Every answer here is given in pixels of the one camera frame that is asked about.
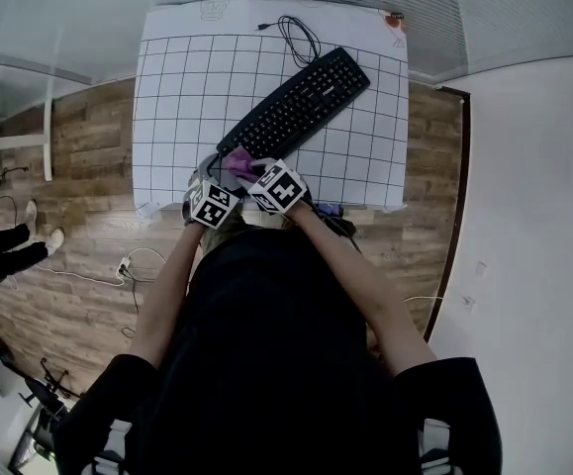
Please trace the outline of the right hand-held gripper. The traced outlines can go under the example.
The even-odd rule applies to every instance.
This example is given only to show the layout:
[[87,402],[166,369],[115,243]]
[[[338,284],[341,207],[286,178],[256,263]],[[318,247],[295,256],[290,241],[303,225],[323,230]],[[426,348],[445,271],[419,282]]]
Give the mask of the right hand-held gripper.
[[242,172],[236,175],[242,187],[249,187],[249,196],[269,214],[285,214],[308,192],[301,176],[283,160],[265,157],[249,164],[251,172],[264,172],[260,177]]

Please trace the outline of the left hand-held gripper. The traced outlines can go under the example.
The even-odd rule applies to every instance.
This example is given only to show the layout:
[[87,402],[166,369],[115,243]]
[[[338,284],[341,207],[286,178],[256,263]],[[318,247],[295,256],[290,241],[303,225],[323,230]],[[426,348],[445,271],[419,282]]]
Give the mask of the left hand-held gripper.
[[239,203],[239,197],[230,192],[237,192],[242,186],[234,174],[222,169],[222,158],[218,153],[208,155],[200,162],[197,177],[183,197],[184,223],[199,223],[217,230]]

